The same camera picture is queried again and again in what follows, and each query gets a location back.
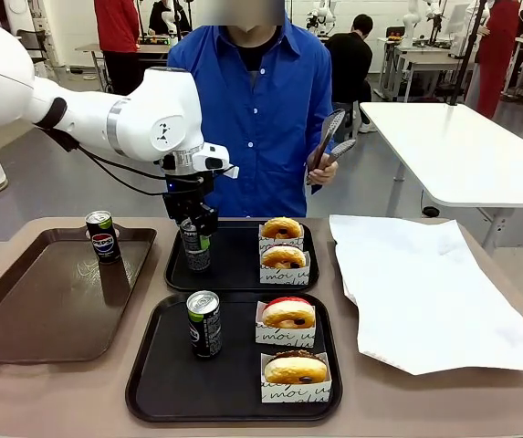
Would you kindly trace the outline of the person's left hand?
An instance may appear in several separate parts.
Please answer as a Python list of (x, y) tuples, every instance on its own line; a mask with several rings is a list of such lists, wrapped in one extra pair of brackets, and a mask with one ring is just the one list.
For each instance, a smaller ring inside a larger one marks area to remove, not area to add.
[(324, 185), (331, 183), (338, 171), (338, 163), (330, 159), (330, 155), (323, 153), (318, 166), (309, 170), (307, 174), (307, 185), (310, 187), (310, 193), (315, 194)]

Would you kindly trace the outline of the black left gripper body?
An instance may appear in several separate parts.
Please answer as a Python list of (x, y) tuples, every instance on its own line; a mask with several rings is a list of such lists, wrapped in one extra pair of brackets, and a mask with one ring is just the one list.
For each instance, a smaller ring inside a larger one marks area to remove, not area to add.
[(166, 191), (162, 194), (168, 216), (173, 220), (194, 219), (203, 213), (208, 182), (199, 174), (166, 175)]

